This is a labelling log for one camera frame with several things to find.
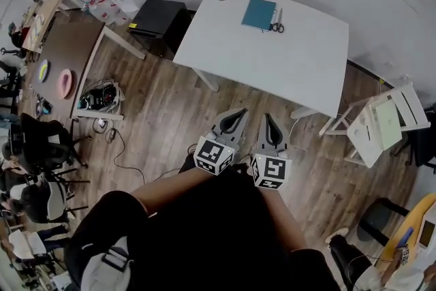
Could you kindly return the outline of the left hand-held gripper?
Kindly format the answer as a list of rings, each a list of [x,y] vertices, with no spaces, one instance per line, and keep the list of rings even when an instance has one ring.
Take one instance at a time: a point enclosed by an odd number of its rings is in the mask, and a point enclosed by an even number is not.
[[[219,175],[232,165],[248,116],[246,108],[233,108],[218,114],[213,120],[212,131],[201,136],[197,143],[193,154],[196,167]]]

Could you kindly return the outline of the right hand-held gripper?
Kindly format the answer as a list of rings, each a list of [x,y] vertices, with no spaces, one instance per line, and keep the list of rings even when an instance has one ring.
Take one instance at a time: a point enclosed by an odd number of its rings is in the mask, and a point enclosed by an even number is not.
[[[256,187],[279,189],[290,175],[292,161],[287,150],[288,131],[270,113],[262,116],[251,171]]]

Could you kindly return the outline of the blue notebook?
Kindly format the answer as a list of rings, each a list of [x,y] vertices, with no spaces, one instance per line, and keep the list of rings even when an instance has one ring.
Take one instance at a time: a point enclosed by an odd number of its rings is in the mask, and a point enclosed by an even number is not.
[[[249,0],[241,25],[269,31],[277,4],[267,0]]]

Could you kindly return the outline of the black-handled scissors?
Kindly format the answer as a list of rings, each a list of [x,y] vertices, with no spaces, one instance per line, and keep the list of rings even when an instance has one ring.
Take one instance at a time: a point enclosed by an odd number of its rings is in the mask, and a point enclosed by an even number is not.
[[[282,23],[282,14],[283,14],[283,10],[280,9],[278,16],[277,16],[277,20],[276,22],[274,22],[271,26],[270,26],[270,30],[276,33],[283,33],[285,31],[285,27]]]

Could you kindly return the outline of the person's left forearm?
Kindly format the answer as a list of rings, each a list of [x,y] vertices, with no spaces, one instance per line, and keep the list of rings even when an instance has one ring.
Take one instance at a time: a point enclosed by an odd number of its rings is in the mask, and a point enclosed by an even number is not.
[[[212,178],[215,175],[195,167],[172,177],[146,183],[131,194],[148,215],[153,215],[186,191]]]

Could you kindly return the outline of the person's right forearm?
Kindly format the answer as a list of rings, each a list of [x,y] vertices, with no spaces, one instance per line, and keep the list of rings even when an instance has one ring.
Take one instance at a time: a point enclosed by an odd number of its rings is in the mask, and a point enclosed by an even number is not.
[[[290,251],[308,248],[305,236],[291,211],[283,201],[280,193],[273,189],[262,189],[260,192],[275,224],[281,242]]]

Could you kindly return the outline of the white square table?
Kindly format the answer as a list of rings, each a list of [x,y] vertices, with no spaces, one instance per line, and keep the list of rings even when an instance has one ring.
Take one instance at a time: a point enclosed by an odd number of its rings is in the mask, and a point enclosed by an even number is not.
[[[283,33],[241,25],[249,0],[202,0],[174,62],[190,67],[213,90],[216,77],[298,104],[292,118],[339,111],[349,26],[291,0],[282,9]]]

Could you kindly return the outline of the black office chair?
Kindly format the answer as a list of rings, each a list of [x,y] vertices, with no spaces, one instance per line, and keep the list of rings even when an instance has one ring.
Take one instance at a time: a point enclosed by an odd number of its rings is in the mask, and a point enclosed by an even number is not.
[[[407,133],[404,147],[409,148],[409,157],[405,164],[410,166],[415,162],[417,167],[426,166],[436,175],[436,164],[432,163],[436,159],[436,103],[424,111],[430,127]]]
[[[59,169],[63,164],[78,162],[87,168],[75,146],[90,135],[74,138],[74,123],[66,128],[57,120],[40,121],[27,113],[22,113],[19,121],[11,124],[8,140],[2,146],[2,155],[8,161],[17,162],[24,171],[33,177]]]

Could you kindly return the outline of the white box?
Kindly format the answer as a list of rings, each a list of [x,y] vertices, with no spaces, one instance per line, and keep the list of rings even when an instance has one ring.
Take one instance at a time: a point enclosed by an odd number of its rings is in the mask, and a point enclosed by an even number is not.
[[[383,150],[377,139],[377,132],[368,107],[364,107],[347,128],[347,137],[353,149],[344,160],[371,168]]]

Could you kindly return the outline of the person's black clothing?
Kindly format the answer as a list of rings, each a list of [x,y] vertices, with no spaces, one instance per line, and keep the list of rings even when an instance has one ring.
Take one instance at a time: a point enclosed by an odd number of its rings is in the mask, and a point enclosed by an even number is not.
[[[228,166],[153,215],[131,193],[103,195],[69,240],[76,289],[89,260],[126,236],[127,291],[341,291],[322,252],[281,242],[244,166]]]

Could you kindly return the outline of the pale green box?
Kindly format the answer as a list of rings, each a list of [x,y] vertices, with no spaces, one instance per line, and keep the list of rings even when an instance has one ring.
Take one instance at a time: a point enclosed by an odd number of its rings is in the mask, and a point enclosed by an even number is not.
[[[392,99],[381,99],[369,104],[375,124],[377,140],[383,151],[402,139],[396,105]]]

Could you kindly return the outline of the black stool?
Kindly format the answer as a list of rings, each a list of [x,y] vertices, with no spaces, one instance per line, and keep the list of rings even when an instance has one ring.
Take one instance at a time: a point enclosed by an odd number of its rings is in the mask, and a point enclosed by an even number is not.
[[[360,241],[377,241],[385,247],[389,238],[382,232],[393,213],[406,217],[409,210],[394,203],[388,198],[376,199],[363,213],[357,226],[357,237]]]

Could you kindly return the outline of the black cabinet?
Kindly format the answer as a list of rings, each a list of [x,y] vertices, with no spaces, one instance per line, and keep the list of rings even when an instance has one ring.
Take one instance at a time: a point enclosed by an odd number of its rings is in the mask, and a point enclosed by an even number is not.
[[[146,0],[127,31],[148,53],[173,60],[191,20],[182,2]]]

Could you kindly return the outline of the white wooden chair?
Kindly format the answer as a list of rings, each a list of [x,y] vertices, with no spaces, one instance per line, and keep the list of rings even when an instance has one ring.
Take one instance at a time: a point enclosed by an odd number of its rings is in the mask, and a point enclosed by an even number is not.
[[[347,109],[343,114],[338,115],[336,117],[329,118],[329,120],[326,122],[323,128],[321,128],[319,132],[319,136],[327,135],[327,136],[347,137],[347,128],[356,119],[360,111],[364,107],[369,108],[369,104],[381,99],[392,99],[393,102],[395,103],[399,115],[401,135],[403,132],[410,132],[417,129],[430,127],[430,122],[428,121],[425,115],[424,109],[422,107],[420,100],[418,99],[413,84],[408,82],[402,87],[397,87],[385,91],[383,93],[380,93],[379,95],[362,99],[357,102],[352,102],[347,107]]]

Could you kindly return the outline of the yellow round table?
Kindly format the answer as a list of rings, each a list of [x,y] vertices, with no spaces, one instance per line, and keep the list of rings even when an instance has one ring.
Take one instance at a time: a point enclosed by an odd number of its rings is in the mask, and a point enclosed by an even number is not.
[[[379,272],[384,272],[388,267],[388,260],[391,260],[400,239],[405,235],[409,228],[413,228],[413,232],[409,237],[407,244],[409,248],[409,257],[406,266],[409,266],[416,259],[416,242],[420,232],[421,223],[424,214],[436,202],[436,193],[427,194],[417,205],[408,213],[396,232],[390,237],[386,246],[382,249],[379,260],[375,263],[375,268]]]

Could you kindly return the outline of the pink plate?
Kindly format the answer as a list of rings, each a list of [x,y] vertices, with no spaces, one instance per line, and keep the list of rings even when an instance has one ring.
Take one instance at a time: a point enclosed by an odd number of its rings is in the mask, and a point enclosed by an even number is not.
[[[75,73],[70,69],[64,69],[59,74],[57,79],[57,98],[58,99],[68,99],[70,98],[72,91],[76,84]]]

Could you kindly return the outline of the white device with screen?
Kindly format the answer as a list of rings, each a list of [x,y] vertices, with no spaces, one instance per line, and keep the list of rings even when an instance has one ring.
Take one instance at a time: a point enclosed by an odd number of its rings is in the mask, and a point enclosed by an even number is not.
[[[436,211],[428,211],[422,220],[420,233],[418,236],[418,246],[420,249],[432,249],[436,243]]]

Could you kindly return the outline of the brown table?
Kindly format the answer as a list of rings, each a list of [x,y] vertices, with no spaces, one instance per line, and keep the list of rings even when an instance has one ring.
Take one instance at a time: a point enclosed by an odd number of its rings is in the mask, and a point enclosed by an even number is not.
[[[123,120],[119,112],[99,112],[81,110],[78,102],[85,86],[87,75],[102,40],[107,37],[139,59],[145,54],[127,42],[119,34],[99,21],[69,22],[55,24],[46,40],[40,59],[49,63],[48,75],[44,82],[38,80],[39,73],[33,75],[33,90],[52,104],[53,110],[63,117],[87,117],[97,119]],[[58,96],[58,78],[63,70],[72,73],[72,87],[66,98]]]

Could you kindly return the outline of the grey chair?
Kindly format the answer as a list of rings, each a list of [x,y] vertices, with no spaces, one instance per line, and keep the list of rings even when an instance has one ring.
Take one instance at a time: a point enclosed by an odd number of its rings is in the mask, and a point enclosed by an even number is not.
[[[88,206],[69,208],[67,201],[74,196],[74,194],[67,195],[64,182],[41,179],[23,189],[20,203],[23,213],[33,223],[68,223],[69,217],[75,217],[76,211],[88,208]]]

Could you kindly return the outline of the grey bag with black buckle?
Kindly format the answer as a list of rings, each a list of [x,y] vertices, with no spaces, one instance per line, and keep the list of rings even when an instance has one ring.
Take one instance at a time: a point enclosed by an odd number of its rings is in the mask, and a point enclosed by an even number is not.
[[[106,253],[93,256],[82,275],[81,291],[127,291],[131,279],[127,237],[120,238]]]

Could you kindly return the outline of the blue and yellow plate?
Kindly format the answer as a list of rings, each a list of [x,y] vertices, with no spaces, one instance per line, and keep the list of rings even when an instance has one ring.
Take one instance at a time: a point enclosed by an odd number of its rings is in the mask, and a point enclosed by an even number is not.
[[[50,62],[47,59],[44,59],[41,62],[38,70],[38,75],[37,75],[38,82],[42,83],[45,81],[45,79],[48,76],[49,70],[50,70]]]

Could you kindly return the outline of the light wooden table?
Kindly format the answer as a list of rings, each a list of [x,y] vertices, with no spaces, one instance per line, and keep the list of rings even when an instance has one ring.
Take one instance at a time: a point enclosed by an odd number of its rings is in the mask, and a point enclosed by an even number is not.
[[[31,52],[41,53],[42,42],[50,23],[57,12],[69,16],[72,9],[82,8],[83,0],[37,0],[29,8],[23,27],[28,28],[22,47]]]

